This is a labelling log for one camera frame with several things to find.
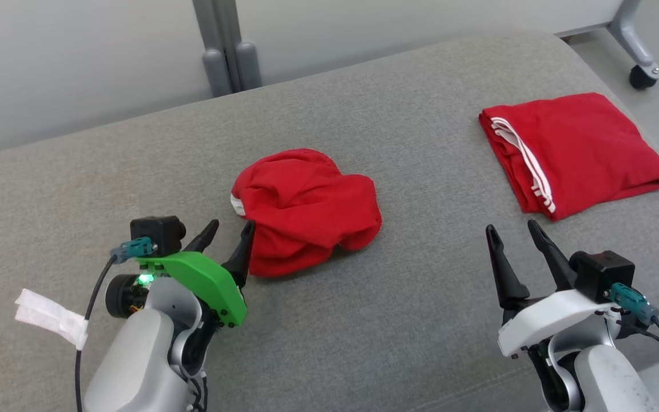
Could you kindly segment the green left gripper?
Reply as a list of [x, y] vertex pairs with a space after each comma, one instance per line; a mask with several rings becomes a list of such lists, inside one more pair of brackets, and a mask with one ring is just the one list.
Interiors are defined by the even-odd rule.
[[222, 323], [237, 327], [243, 325], [248, 312], [240, 289], [245, 287], [248, 279], [256, 224], [254, 221], [246, 222], [241, 230], [240, 242], [221, 266], [202, 255], [212, 243], [219, 226], [219, 220], [212, 219], [185, 246], [184, 251], [168, 256], [138, 256], [136, 261], [146, 264], [152, 271], [157, 266], [163, 266], [163, 273], [180, 282], [212, 310], [217, 311]]

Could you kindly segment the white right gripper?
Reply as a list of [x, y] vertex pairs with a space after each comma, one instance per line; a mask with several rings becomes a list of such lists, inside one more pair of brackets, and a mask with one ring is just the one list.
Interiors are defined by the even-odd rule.
[[499, 329], [498, 346], [502, 355], [510, 358], [546, 339], [551, 339], [554, 352], [599, 344], [613, 346], [621, 331], [619, 307], [614, 303], [594, 303], [572, 290], [577, 274], [570, 268], [568, 258], [536, 220], [528, 219], [527, 227], [536, 249], [546, 259], [557, 292], [524, 308], [529, 298], [528, 287], [519, 281], [510, 265], [496, 228], [487, 225], [487, 249], [499, 306], [509, 313], [522, 310]]

